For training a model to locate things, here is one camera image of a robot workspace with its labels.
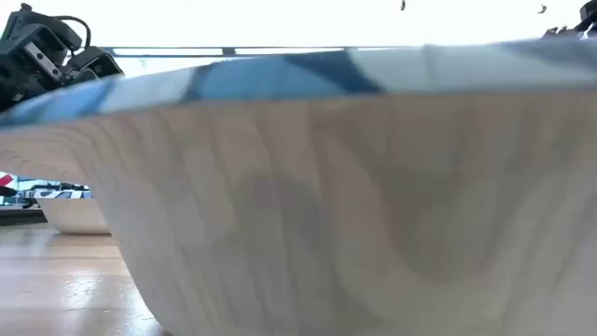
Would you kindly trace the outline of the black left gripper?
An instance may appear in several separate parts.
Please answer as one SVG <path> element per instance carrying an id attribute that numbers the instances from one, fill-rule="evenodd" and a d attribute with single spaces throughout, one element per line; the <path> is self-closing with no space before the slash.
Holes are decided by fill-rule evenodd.
<path id="1" fill-rule="evenodd" d="M 82 46 L 65 16 L 47 16 L 25 3 L 0 35 L 0 112 L 62 87 L 63 62 Z"/>

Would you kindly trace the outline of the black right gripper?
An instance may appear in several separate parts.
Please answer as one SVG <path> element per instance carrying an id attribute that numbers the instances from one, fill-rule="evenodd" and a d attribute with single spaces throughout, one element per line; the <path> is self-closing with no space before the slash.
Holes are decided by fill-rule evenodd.
<path id="1" fill-rule="evenodd" d="M 580 22 L 569 28 L 567 25 L 548 28 L 541 39 L 570 37 L 577 39 L 597 38 L 597 0 L 589 0 L 579 9 Z"/>

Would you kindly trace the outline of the blue patterned white paper bowl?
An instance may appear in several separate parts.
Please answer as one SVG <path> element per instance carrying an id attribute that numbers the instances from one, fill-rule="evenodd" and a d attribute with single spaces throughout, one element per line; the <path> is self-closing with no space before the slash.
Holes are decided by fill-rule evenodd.
<path id="1" fill-rule="evenodd" d="M 267 55 L 0 114 L 174 336 L 597 336 L 597 38 Z"/>
<path id="2" fill-rule="evenodd" d="M 110 233 L 98 203 L 87 190 L 36 191 L 34 199 L 47 222 L 62 233 Z"/>

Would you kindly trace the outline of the black background robot station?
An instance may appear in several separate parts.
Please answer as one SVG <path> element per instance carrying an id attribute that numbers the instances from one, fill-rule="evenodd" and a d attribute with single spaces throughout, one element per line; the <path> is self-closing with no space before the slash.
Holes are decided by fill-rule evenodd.
<path id="1" fill-rule="evenodd" d="M 38 205 L 38 199 L 90 199 L 92 197 L 87 186 L 61 183 L 58 185 L 33 185 L 29 189 L 16 190 L 0 187 L 0 205 L 17 205 L 22 209 Z"/>

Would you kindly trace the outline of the black overhead frame light bar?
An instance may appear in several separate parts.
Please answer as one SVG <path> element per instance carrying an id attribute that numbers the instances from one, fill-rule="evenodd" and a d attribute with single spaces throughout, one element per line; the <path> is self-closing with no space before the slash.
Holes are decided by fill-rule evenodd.
<path id="1" fill-rule="evenodd" d="M 235 58 L 388 49 L 393 47 L 103 47 L 116 58 Z"/>

